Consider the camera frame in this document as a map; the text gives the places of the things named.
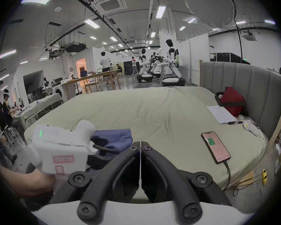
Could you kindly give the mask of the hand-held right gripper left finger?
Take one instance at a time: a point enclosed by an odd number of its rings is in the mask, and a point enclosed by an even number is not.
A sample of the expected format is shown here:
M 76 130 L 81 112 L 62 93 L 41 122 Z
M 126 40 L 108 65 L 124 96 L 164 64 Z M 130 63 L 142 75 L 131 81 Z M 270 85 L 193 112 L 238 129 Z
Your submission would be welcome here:
M 129 203 L 139 189 L 140 142 L 112 159 L 104 168 L 77 171 L 68 177 L 49 204 L 80 201 L 75 214 L 85 224 L 102 220 L 105 201 Z

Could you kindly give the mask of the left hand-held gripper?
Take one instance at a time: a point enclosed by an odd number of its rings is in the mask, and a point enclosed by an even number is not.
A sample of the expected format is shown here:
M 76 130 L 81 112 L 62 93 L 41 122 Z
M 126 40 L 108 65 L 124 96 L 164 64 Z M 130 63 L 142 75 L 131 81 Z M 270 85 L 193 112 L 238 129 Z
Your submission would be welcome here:
M 52 125 L 35 126 L 30 142 L 31 163 L 49 175 L 70 175 L 88 167 L 102 169 L 115 157 L 115 149 L 95 144 L 95 126 L 87 120 L 74 130 Z

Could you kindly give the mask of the person's left hand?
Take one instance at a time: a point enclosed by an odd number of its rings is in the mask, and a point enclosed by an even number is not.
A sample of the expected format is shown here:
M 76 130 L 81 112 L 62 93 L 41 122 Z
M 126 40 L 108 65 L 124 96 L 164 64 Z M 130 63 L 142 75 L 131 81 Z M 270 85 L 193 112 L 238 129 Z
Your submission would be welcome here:
M 54 189 L 56 177 L 43 174 L 38 169 L 23 174 L 0 166 L 0 175 L 7 187 L 18 197 L 31 198 L 50 192 Z

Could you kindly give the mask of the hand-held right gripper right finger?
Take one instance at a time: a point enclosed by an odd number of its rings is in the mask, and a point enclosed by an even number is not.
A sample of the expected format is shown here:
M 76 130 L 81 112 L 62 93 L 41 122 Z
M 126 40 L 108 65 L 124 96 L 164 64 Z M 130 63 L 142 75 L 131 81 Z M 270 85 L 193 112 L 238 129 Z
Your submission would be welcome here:
M 196 223 L 202 218 L 200 202 L 232 206 L 206 172 L 177 169 L 166 157 L 141 141 L 141 187 L 151 203 L 172 201 L 178 221 Z

